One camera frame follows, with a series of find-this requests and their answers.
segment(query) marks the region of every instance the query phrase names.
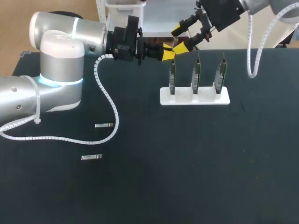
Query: white spiral cable wrap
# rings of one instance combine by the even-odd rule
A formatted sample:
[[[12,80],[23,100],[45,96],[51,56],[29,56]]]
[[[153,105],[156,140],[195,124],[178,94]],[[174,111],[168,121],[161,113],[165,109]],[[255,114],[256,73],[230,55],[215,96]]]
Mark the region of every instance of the white spiral cable wrap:
[[[249,16],[249,33],[248,33],[248,48],[247,48],[247,72],[248,72],[248,76],[250,78],[255,78],[257,75],[258,66],[260,64],[263,48],[265,46],[266,40],[267,40],[270,32],[272,31],[273,27],[285,14],[287,14],[288,12],[292,11],[295,8],[299,8],[299,2],[291,4],[288,7],[281,10],[275,16],[275,18],[272,20],[272,22],[269,24],[269,26],[267,27],[266,32],[264,33],[263,39],[260,43],[260,46],[257,50],[256,62],[255,62],[253,73],[251,72],[251,61],[250,61],[250,59],[251,59],[250,49],[251,49],[251,38],[252,38],[252,15],[248,14],[248,16]]]
[[[56,137],[56,136],[13,137],[13,136],[8,136],[8,135],[3,133],[4,131],[13,129],[13,128],[21,126],[21,125],[24,125],[24,124],[36,119],[36,115],[32,115],[32,116],[27,117],[27,118],[15,120],[15,121],[12,121],[10,123],[7,123],[7,124],[3,125],[2,127],[0,127],[0,135],[4,138],[10,139],[10,140],[16,140],[16,141],[60,140],[60,141],[69,141],[69,142],[83,144],[83,145],[98,145],[98,144],[102,144],[102,143],[107,142],[110,139],[112,139],[113,136],[116,134],[118,126],[119,126],[119,116],[118,116],[118,112],[117,112],[117,109],[116,109],[116,106],[115,106],[113,100],[111,99],[111,97],[109,96],[109,94],[107,93],[105,88],[103,87],[102,83],[100,82],[99,75],[98,75],[98,65],[99,65],[100,61],[102,61],[105,58],[113,58],[113,56],[111,54],[106,54],[106,55],[102,55],[101,57],[99,57],[97,59],[97,61],[94,64],[94,76],[95,76],[95,79],[96,79],[97,84],[99,85],[100,89],[103,91],[103,93],[105,94],[105,96],[108,99],[109,103],[111,104],[112,109],[114,111],[114,115],[115,115],[114,130],[112,131],[112,133],[107,138],[105,138],[103,140],[100,140],[100,141],[81,141],[81,140],[74,140],[74,139],[69,139],[69,138],[64,138],[64,137]]]

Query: table surface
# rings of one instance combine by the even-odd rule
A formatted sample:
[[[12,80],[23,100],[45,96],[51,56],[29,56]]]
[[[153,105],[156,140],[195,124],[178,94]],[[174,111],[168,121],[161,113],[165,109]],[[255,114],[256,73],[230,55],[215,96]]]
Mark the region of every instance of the table surface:
[[[106,60],[103,85],[120,115],[102,145],[0,138],[2,224],[292,224],[299,222],[299,49],[267,49],[259,74],[246,74],[246,51],[224,51],[230,105],[161,106],[169,62]],[[212,85],[222,51],[201,51],[201,85]],[[188,86],[197,52],[177,57],[177,86]],[[15,136],[99,140],[114,122],[85,59],[78,108],[41,115]],[[39,54],[14,75],[39,74]],[[81,161],[81,155],[103,154]]]

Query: robotic arm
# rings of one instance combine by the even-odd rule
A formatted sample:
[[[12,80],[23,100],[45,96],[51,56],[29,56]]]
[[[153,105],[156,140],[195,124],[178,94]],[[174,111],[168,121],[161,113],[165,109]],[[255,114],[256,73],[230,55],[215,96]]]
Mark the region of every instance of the robotic arm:
[[[287,6],[299,2],[298,0],[199,0],[196,2],[198,10],[187,20],[182,20],[172,31],[172,35],[179,36],[186,32],[188,28],[199,20],[202,23],[201,33],[185,40],[173,50],[176,54],[189,52],[204,39],[209,42],[212,38],[211,29],[215,28],[218,32],[232,25],[240,19],[240,15],[248,12],[254,15],[267,6],[275,15]],[[299,9],[293,9],[286,13],[281,19],[285,23],[299,22]]]
[[[196,14],[181,21],[172,35],[178,36],[186,32],[197,20],[203,25],[201,33],[182,42],[173,51],[164,44],[146,43],[142,29],[138,28],[138,17],[129,16],[126,28],[115,27],[112,32],[107,31],[105,24],[99,22],[58,14],[35,13],[31,19],[29,37],[31,45],[41,51],[41,74],[36,74],[34,78],[0,77],[0,122],[23,118],[0,127],[0,135],[13,140],[53,139],[87,145],[104,143],[115,135],[119,117],[116,106],[102,86],[97,73],[97,67],[103,59],[132,61],[136,57],[141,64],[145,56],[158,60],[171,58],[175,54],[191,51],[204,39],[209,41],[213,27],[221,31],[239,20],[245,11],[255,14],[268,5],[274,14],[277,14],[276,19],[288,23],[299,22],[299,0],[199,0]],[[282,13],[281,10],[286,7],[289,9]],[[262,49],[261,44],[251,77],[257,74]],[[81,101],[84,56],[99,57],[94,65],[94,75],[114,110],[115,128],[111,135],[100,141],[86,142],[53,136],[17,138],[3,133],[33,119],[39,123],[40,112],[69,110],[78,106]],[[251,74],[250,51],[248,56],[248,71]]]

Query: white shelf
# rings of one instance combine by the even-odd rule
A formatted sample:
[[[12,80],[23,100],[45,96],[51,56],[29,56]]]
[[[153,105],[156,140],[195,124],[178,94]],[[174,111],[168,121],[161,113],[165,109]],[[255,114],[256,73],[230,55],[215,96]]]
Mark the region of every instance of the white shelf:
[[[195,0],[147,1],[144,7],[143,36],[171,37],[171,31],[181,20],[195,14],[195,2]],[[110,31],[114,31],[110,15],[108,15],[107,27]]]

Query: white robotic arm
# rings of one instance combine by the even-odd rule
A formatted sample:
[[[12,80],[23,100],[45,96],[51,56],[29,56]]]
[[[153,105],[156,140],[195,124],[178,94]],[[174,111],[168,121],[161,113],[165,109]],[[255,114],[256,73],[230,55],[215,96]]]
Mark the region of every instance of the white robotic arm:
[[[287,13],[282,13],[279,20],[285,23],[297,23],[299,8],[295,7],[296,3],[299,4],[299,0],[199,0],[196,3],[199,9],[195,15],[182,20],[171,34],[174,37],[179,36],[197,20],[201,22],[202,28],[195,36],[175,47],[174,51],[176,54],[189,52],[204,39],[209,42],[213,37],[211,33],[213,28],[221,32],[238,21],[244,12],[254,15],[269,5],[275,15],[281,15],[282,10],[292,6]]]

